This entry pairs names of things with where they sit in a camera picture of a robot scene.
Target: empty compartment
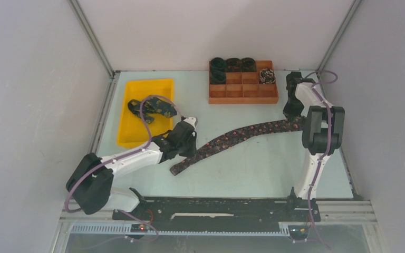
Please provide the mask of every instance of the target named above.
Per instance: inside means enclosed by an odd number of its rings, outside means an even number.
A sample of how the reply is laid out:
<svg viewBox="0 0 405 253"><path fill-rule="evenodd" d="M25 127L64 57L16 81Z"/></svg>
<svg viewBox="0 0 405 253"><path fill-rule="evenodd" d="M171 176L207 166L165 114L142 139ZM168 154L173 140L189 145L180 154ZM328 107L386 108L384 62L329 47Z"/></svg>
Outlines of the empty compartment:
<svg viewBox="0 0 405 253"><path fill-rule="evenodd" d="M241 84L227 84L226 95L228 98L241 98L243 97L243 89Z"/></svg>
<svg viewBox="0 0 405 253"><path fill-rule="evenodd" d="M276 97L277 86L275 84L260 84L259 85L261 97Z"/></svg>
<svg viewBox="0 0 405 253"><path fill-rule="evenodd" d="M210 98L225 98L226 97L226 85L225 84L210 84L209 85L209 97Z"/></svg>
<svg viewBox="0 0 405 253"><path fill-rule="evenodd" d="M241 84L242 74L239 72L226 73L226 84Z"/></svg>
<svg viewBox="0 0 405 253"><path fill-rule="evenodd" d="M243 72L242 78L243 78L243 84L257 84L258 83L257 72Z"/></svg>
<svg viewBox="0 0 405 253"><path fill-rule="evenodd" d="M255 61L255 65L257 66L257 73L259 73L262 69L274 70L272 61Z"/></svg>
<svg viewBox="0 0 405 253"><path fill-rule="evenodd" d="M260 96L258 84L243 84L244 97Z"/></svg>

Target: wooden compartment tray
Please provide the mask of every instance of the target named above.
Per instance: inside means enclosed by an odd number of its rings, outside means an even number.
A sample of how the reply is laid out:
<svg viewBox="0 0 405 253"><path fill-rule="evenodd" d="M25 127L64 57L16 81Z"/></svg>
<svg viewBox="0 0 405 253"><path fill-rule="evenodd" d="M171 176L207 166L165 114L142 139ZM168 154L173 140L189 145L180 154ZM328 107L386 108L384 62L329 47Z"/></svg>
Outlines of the wooden compartment tray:
<svg viewBox="0 0 405 253"><path fill-rule="evenodd" d="M277 84L260 84L262 69L274 69L272 61L255 61L256 72L227 72L226 84L210 84L209 104L275 104L278 102Z"/></svg>

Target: white wall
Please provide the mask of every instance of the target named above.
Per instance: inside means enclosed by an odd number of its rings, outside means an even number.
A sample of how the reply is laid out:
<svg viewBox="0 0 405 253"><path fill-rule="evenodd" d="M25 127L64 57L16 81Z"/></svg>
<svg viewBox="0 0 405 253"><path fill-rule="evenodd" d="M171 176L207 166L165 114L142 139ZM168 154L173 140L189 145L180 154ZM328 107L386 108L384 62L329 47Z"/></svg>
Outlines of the white wall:
<svg viewBox="0 0 405 253"><path fill-rule="evenodd" d="M46 252L108 76L66 0L0 0L0 252Z"/></svg>
<svg viewBox="0 0 405 253"><path fill-rule="evenodd" d="M352 2L80 1L115 70L206 70L215 56L316 69Z"/></svg>
<svg viewBox="0 0 405 253"><path fill-rule="evenodd" d="M405 252L405 1L364 1L327 69L345 108L343 147L391 252Z"/></svg>

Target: robotic arm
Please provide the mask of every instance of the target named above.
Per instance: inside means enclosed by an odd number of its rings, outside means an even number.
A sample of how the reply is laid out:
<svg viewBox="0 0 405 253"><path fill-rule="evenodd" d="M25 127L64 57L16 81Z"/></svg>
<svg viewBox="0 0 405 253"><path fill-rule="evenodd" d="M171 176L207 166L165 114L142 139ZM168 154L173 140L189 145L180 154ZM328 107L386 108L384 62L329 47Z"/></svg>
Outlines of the robotic arm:
<svg viewBox="0 0 405 253"><path fill-rule="evenodd" d="M283 109L284 115L291 119L300 116L304 107L308 107L305 125L302 131L302 145L306 149L303 172L299 182L291 191L290 198L297 203L316 198L316 188L324 166L335 149L341 146L342 131L344 127L344 108L333 106L321 92L315 90L313 79L302 78L300 72L291 72L286 76L286 89L288 102ZM331 111L331 138L329 141L328 111Z"/></svg>
<svg viewBox="0 0 405 253"><path fill-rule="evenodd" d="M139 148L101 158L94 153L85 155L67 182L67 190L70 192L83 175L103 163L104 166L78 185L73 198L87 215L100 209L132 211L142 201L142 196L132 188L112 187L112 181L143 167L173 159L176 155L193 157L197 122L196 118L183 117L172 131L153 137L148 147L137 152L134 151Z"/></svg>

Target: yellow tray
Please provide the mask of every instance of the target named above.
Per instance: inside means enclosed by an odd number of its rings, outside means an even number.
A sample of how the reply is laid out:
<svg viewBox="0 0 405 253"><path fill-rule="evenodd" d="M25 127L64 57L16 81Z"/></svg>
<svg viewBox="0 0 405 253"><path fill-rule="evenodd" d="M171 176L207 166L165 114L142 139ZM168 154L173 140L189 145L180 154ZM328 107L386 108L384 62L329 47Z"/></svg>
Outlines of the yellow tray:
<svg viewBox="0 0 405 253"><path fill-rule="evenodd" d="M173 79L156 79L130 81L125 87L125 96L120 115L119 133L116 143L130 149L148 141L148 133L140 118L128 110L128 102L132 99L142 101L149 95L162 95L173 101ZM149 124L152 136L162 134L173 127L173 119L154 114L155 120Z"/></svg>

